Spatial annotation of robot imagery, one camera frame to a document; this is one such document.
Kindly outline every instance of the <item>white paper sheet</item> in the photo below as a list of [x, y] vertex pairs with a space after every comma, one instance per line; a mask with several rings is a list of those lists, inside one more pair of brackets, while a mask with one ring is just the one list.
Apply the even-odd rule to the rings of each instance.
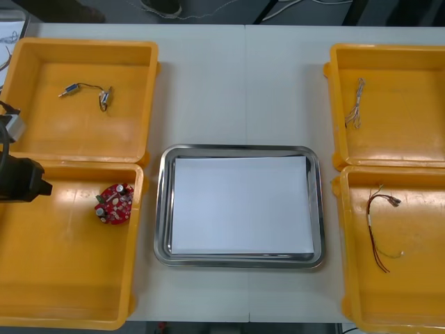
[[[13, 54], [15, 44], [22, 33], [24, 24], [25, 21], [0, 22], [0, 39], [3, 39], [3, 42], [0, 42], [0, 65], [8, 60], [8, 50]], [[9, 66], [0, 72], [0, 86], [5, 83], [8, 68]]]
[[176, 159], [174, 254], [313, 253], [306, 158]]

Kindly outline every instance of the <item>stainless steel tray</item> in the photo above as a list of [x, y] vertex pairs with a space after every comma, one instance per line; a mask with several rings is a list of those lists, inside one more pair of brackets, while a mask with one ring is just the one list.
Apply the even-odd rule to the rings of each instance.
[[[177, 158], [295, 157], [307, 158], [307, 190], [314, 253], [310, 254], [172, 254], [172, 213]], [[323, 206], [318, 158], [302, 146], [175, 145], [161, 157], [156, 204], [154, 253], [169, 266], [314, 268], [325, 254]]]

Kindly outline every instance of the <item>white table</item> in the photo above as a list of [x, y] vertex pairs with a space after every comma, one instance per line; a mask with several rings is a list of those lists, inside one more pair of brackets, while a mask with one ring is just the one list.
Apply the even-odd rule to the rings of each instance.
[[[330, 180], [333, 137], [322, 66], [338, 42], [445, 45], [439, 28], [36, 24], [49, 38], [153, 40], [156, 80], [132, 320], [345, 322]], [[304, 145], [320, 159], [326, 257], [313, 272], [170, 268], [154, 257], [156, 158], [175, 143]]]

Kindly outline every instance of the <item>circuit board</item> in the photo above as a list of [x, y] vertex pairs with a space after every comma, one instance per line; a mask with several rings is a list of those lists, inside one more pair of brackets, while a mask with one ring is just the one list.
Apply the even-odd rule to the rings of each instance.
[[117, 225], [130, 218], [134, 190], [127, 183], [114, 184], [96, 196], [96, 215], [102, 223]]

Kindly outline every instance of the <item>yellow tray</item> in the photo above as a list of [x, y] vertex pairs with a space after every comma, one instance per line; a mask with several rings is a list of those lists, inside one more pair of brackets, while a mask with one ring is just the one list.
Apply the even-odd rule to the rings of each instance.
[[[445, 167], [445, 47], [335, 45], [324, 67], [334, 166]], [[345, 127], [358, 79], [362, 126]]]
[[[1, 94], [22, 110], [27, 126], [12, 155], [145, 163], [157, 58], [153, 42], [20, 40]], [[100, 90], [58, 97], [79, 82], [113, 87], [106, 113], [99, 109]]]
[[[373, 233], [391, 271], [375, 263], [366, 219], [370, 193], [401, 199], [392, 207], [376, 198]], [[337, 196], [345, 316], [367, 333], [443, 333], [445, 327], [445, 170], [436, 168], [346, 167], [334, 179]]]
[[[143, 171], [40, 163], [52, 195], [0, 205], [0, 326], [119, 328], [132, 307]], [[95, 196], [123, 182], [134, 187], [129, 222], [103, 224]]]

